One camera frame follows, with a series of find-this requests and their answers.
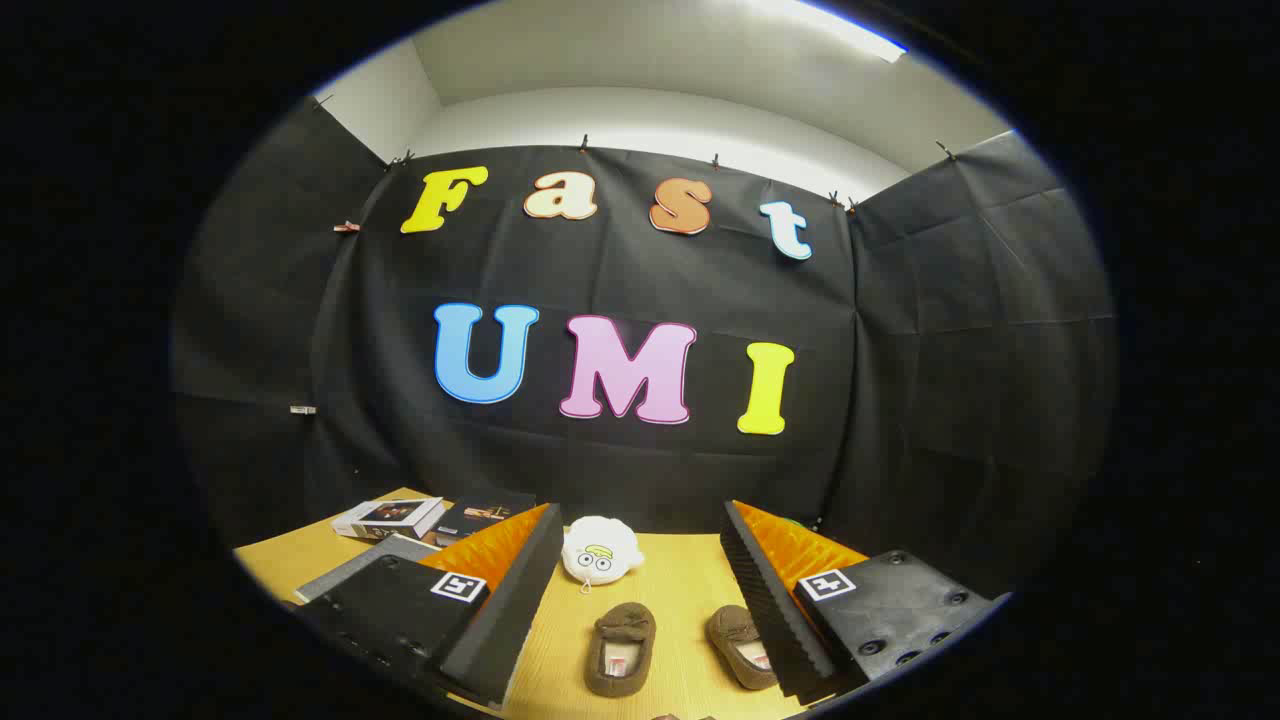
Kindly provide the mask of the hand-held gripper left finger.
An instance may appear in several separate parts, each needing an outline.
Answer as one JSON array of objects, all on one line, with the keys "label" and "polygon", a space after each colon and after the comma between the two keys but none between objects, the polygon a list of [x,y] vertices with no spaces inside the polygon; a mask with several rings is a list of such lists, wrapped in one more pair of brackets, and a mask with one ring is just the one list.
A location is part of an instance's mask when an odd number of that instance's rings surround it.
[{"label": "hand-held gripper left finger", "polygon": [[294,614],[406,689],[502,708],[562,543],[540,503],[420,561],[374,559]]}]

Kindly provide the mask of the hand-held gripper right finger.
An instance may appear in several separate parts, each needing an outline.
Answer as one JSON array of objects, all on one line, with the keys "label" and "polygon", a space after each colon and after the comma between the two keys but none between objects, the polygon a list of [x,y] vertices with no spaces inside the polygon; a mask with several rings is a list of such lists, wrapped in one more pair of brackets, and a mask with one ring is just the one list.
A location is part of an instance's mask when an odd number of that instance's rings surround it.
[{"label": "hand-held gripper right finger", "polygon": [[736,500],[719,533],[780,689],[804,705],[896,680],[1006,605],[906,550],[865,556]]}]

